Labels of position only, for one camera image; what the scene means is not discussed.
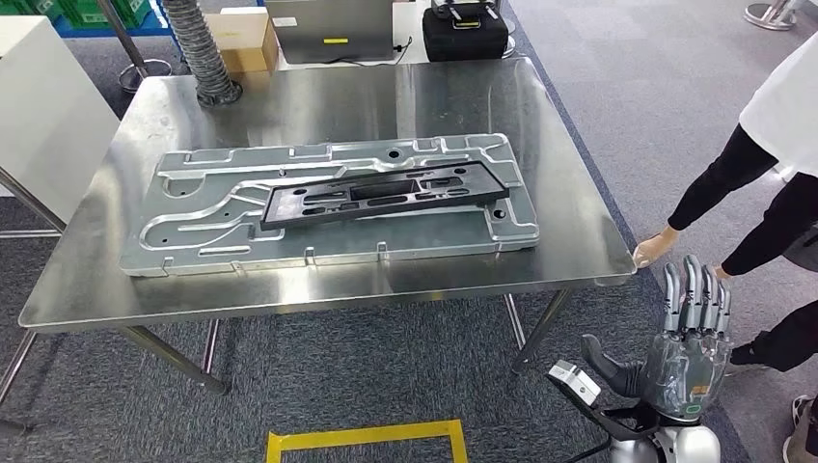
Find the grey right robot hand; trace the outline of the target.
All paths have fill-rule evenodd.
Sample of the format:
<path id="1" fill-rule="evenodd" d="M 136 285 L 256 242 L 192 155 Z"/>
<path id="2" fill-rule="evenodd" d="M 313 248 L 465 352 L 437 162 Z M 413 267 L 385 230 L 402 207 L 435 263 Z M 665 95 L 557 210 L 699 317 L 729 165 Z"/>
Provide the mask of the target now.
<path id="1" fill-rule="evenodd" d="M 664 321 L 645 360 L 616 361 L 593 335 L 582 336 L 581 351 L 616 394 L 637 398 L 669 419 L 694 422 L 718 394 L 730 359 L 732 298 L 713 266 L 686 255 L 683 268 L 685 281 L 674 263 L 664 266 Z"/>

